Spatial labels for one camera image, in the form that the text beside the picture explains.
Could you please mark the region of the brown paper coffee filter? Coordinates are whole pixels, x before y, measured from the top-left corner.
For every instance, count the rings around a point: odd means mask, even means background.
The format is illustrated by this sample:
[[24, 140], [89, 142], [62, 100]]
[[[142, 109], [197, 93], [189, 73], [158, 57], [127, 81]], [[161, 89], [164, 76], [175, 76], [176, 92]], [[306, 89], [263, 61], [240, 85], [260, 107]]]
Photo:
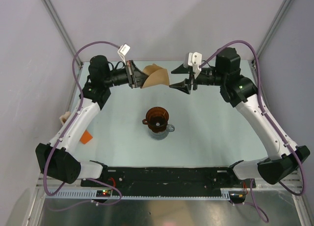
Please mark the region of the brown paper coffee filter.
[[168, 70], [158, 66], [157, 64], [147, 65], [143, 69], [143, 73], [145, 73], [148, 77], [141, 87], [142, 89], [156, 85], [170, 85]]

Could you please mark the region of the amber glass coffee dripper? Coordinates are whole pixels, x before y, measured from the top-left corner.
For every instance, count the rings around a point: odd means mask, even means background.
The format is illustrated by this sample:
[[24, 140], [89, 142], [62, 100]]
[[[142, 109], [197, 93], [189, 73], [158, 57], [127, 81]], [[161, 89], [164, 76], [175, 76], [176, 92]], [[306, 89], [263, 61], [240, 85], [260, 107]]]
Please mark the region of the amber glass coffee dripper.
[[142, 120], [143, 125], [154, 132], [159, 133], [166, 130], [169, 121], [169, 113], [162, 107], [153, 107], [149, 109]]

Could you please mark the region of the clear glass pitcher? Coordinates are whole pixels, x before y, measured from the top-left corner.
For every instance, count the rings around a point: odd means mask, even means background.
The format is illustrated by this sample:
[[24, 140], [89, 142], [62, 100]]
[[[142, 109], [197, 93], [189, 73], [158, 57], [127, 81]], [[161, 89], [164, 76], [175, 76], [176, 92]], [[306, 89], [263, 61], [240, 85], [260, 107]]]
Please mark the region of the clear glass pitcher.
[[155, 140], [163, 140], [165, 139], [170, 132], [175, 131], [175, 127], [171, 124], [167, 125], [167, 128], [165, 131], [161, 132], [153, 132], [152, 130], [149, 130], [149, 136]]

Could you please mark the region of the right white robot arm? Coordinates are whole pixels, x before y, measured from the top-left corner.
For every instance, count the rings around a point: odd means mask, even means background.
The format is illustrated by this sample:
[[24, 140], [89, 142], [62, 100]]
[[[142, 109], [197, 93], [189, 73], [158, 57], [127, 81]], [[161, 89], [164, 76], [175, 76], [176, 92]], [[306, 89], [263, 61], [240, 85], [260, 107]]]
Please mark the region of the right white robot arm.
[[264, 145], [267, 157], [254, 161], [238, 161], [231, 165], [227, 183], [238, 187], [249, 178], [262, 178], [269, 184], [279, 183], [296, 171], [299, 162], [310, 155], [307, 146], [299, 146], [275, 121], [263, 100], [258, 99], [254, 82], [241, 74], [241, 58], [236, 49], [226, 48], [215, 57], [215, 66], [201, 67], [202, 55], [188, 53], [186, 60], [172, 74], [188, 74], [182, 82], [170, 85], [186, 94], [199, 85], [219, 86], [225, 102], [235, 108], [250, 124]]

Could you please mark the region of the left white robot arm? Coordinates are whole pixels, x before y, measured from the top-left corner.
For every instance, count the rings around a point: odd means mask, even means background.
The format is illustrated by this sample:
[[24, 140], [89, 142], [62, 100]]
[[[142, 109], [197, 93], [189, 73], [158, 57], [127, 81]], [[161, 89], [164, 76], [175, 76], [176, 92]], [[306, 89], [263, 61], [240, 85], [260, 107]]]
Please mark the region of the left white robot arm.
[[75, 157], [75, 149], [89, 124], [107, 102], [111, 87], [127, 84], [130, 88], [141, 88], [148, 78], [133, 60], [125, 62], [119, 69], [111, 69], [111, 65], [103, 55], [90, 59], [89, 75], [74, 111], [56, 136], [47, 144], [40, 143], [36, 147], [42, 174], [68, 184], [84, 178], [91, 178], [98, 186], [108, 183], [109, 175], [103, 171], [103, 165], [96, 161], [80, 161]]

